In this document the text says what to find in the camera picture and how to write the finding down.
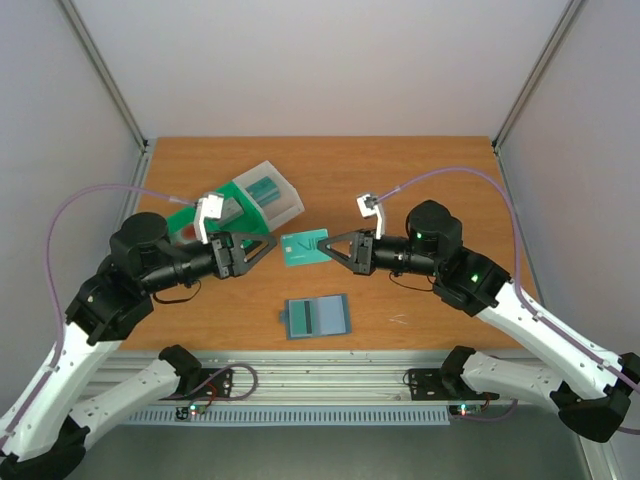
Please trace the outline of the teal AION VIP card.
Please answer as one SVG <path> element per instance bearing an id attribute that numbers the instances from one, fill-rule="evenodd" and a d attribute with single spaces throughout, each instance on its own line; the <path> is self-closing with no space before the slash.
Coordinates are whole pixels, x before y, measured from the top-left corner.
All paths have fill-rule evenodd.
<path id="1" fill-rule="evenodd" d="M 316 229 L 285 234 L 280 237 L 280 245 L 287 267 L 320 264 L 330 258 L 318 249 L 318 242 L 328 237 L 326 229 Z"/>

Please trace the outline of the white translucent plastic bin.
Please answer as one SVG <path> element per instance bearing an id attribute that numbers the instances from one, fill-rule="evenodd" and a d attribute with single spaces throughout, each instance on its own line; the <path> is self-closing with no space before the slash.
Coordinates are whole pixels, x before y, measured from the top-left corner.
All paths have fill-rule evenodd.
<path id="1" fill-rule="evenodd" d="M 296 188 L 270 161 L 263 161 L 236 176 L 233 182 L 257 206 L 270 232 L 305 211 Z"/>

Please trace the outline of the teal leather card holder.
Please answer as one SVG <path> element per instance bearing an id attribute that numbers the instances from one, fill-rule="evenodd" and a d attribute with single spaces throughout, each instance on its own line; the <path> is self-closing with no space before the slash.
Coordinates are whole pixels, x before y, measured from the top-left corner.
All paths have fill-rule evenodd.
<path id="1" fill-rule="evenodd" d="M 292 338 L 290 336 L 288 305 L 293 300 L 310 300 L 312 302 L 313 334 L 310 337 Z M 284 308 L 279 314 L 279 321 L 285 328 L 288 340 L 342 336 L 352 332 L 351 315 L 346 294 L 293 300 L 286 300 Z"/>

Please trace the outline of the green plastic bin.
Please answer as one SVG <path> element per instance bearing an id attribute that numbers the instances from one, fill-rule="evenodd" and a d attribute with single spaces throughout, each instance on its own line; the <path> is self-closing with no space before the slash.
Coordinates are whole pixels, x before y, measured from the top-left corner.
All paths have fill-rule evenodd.
<path id="1" fill-rule="evenodd" d="M 224 196 L 222 217 L 219 220 L 206 219 L 207 233 L 218 231 L 269 234 L 270 230 L 257 204 L 247 192 L 229 182 L 215 190 Z M 170 239 L 175 244 L 186 244 L 196 240 L 193 221 L 194 207 L 185 207 L 167 218 Z"/>

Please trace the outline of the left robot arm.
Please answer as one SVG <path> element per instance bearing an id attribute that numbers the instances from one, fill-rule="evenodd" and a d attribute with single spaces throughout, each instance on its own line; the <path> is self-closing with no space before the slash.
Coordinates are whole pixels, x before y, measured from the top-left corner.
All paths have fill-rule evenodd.
<path id="1" fill-rule="evenodd" d="M 167 221 L 143 212 L 110 238 L 110 254 L 85 281 L 65 316 L 55 367 L 33 403 L 1 420 L 13 427 L 1 449 L 4 479 L 64 479 L 103 435 L 156 400 L 192 399 L 211 388 L 201 363 L 173 345 L 132 378 L 87 401 L 86 385 L 134 328 L 154 310 L 158 293 L 205 277 L 240 277 L 277 245 L 271 235 L 209 234 L 205 242 L 174 246 Z"/>

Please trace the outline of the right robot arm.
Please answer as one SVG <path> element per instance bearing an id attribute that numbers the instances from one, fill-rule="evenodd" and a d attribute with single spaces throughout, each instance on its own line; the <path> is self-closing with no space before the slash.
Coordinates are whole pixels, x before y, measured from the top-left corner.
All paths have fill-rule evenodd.
<path id="1" fill-rule="evenodd" d="M 594 442 L 621 431 L 639 385 L 638 355 L 601 347 L 545 309 L 504 268 L 464 247 L 461 222 L 438 202 L 410 211 L 404 237 L 383 234 L 383 212 L 371 198 L 360 199 L 359 208 L 378 218 L 377 228 L 323 239 L 321 252 L 357 275 L 430 277 L 443 303 L 497 328 L 543 363 L 531 367 L 457 346 L 440 367 L 447 393 L 495 393 L 538 405 Z"/>

